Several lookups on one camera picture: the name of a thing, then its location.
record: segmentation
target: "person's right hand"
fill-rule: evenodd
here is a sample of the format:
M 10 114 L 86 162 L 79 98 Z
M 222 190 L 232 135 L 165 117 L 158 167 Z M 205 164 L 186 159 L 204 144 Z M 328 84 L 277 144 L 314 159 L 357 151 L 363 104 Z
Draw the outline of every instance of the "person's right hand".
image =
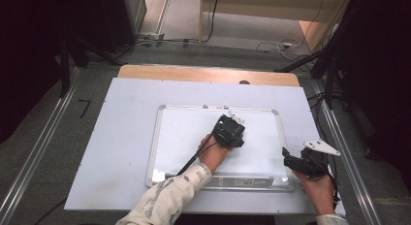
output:
M 308 196 L 317 215 L 334 213 L 333 186 L 329 176 L 309 178 L 302 173 L 293 171 L 302 181 L 304 193 Z

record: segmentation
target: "person's left hand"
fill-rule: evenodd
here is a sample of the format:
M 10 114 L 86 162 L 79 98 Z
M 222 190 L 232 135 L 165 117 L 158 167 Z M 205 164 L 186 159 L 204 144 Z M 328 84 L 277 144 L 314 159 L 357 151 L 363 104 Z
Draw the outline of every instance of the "person's left hand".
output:
M 204 144 L 208 136 L 210 135 L 206 135 L 205 138 L 202 139 L 200 146 Z M 218 166 L 223 163 L 227 153 L 230 152 L 230 149 L 222 147 L 212 136 L 207 144 L 205 144 L 205 148 L 210 145 L 211 147 L 200 155 L 199 159 L 211 170 L 211 173 L 213 174 Z

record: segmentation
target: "hand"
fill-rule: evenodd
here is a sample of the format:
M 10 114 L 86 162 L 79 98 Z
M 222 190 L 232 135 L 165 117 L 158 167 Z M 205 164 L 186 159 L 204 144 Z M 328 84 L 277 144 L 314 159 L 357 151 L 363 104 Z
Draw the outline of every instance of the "hand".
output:
M 302 181 L 304 193 L 308 196 L 317 215 L 334 213 L 333 186 L 329 176 L 309 178 L 302 173 L 293 171 Z
M 202 139 L 200 146 L 204 144 L 208 136 L 210 135 L 206 135 L 205 138 Z M 210 145 L 212 146 L 200 155 L 199 159 L 211 170 L 211 173 L 214 174 L 218 166 L 223 163 L 227 153 L 230 152 L 230 149 L 222 147 L 217 141 L 215 141 L 213 136 L 211 136 L 209 141 L 205 144 L 205 148 Z

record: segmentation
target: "metal rail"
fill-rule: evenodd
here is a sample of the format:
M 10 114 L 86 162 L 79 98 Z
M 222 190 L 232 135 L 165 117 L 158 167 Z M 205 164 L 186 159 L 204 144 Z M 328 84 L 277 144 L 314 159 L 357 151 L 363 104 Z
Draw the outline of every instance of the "metal rail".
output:
M 31 177 L 34 175 L 37 166 L 42 160 L 43 154 L 46 152 L 48 143 L 58 123 L 60 122 L 61 117 L 72 99 L 78 85 L 80 75 L 81 70 L 79 68 L 75 68 L 71 76 L 72 86 L 69 88 L 65 97 L 58 100 L 57 105 L 48 119 L 39 139 L 34 144 L 33 149 L 31 150 L 23 167 L 7 192 L 0 208 L 0 225 L 9 224 L 20 199 L 30 182 Z
M 323 92 L 322 85 L 320 85 L 317 81 L 314 82 L 314 89 L 316 93 Z M 366 189 L 357 164 L 355 163 L 350 149 L 345 142 L 344 136 L 336 120 L 334 111 L 330 111 L 325 103 L 322 104 L 322 107 L 324 116 L 326 117 L 326 120 L 332 131 L 332 137 L 335 140 L 336 148 L 341 152 L 342 163 L 344 164 L 344 168 L 347 172 L 348 177 L 350 178 L 360 207 L 363 210 L 363 215 L 366 223 L 370 225 L 382 224 L 381 219 L 378 216 L 378 212 L 372 202 L 372 199 L 369 196 L 368 190 Z

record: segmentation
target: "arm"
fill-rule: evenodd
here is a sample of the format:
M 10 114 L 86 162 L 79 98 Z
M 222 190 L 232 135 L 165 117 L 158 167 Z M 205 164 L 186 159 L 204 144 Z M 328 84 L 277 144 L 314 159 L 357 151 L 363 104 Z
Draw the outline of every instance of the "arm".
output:
M 214 143 L 211 137 L 208 144 Z M 174 224 L 195 193 L 211 180 L 211 175 L 228 152 L 227 148 L 219 144 L 213 145 L 200 156 L 200 164 L 194 164 L 182 175 L 166 179 L 148 189 L 136 206 L 116 225 Z
M 318 225 L 348 225 L 348 221 L 333 209 L 333 186 L 328 176 L 309 178 L 293 171 L 302 182 L 304 193 L 308 196 L 317 214 Z

